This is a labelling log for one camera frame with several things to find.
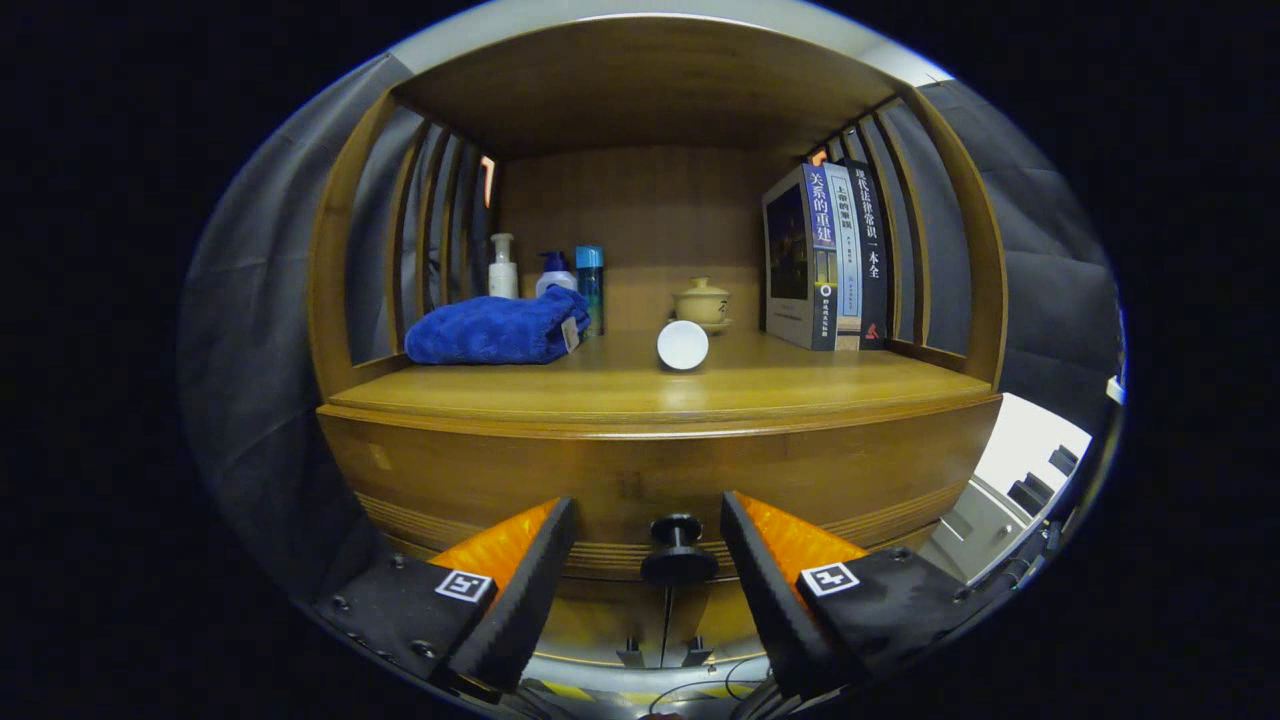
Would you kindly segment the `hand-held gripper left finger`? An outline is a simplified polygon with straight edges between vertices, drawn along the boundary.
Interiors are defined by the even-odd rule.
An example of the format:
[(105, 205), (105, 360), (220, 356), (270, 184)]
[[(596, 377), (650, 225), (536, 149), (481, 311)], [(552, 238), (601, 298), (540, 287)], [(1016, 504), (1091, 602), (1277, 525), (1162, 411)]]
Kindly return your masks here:
[(552, 498), (421, 560), (384, 544), (312, 602), (319, 620), (392, 670), (440, 691), (513, 692), (579, 533)]

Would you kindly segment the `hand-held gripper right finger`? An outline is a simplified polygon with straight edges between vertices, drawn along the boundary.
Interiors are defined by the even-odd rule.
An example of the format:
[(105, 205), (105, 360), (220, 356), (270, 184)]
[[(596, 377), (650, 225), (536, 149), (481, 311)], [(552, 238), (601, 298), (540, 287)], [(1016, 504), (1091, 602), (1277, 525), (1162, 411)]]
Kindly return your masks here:
[(787, 696), (896, 673), (986, 606), (909, 547), (868, 551), (737, 491), (723, 495), (719, 532)]

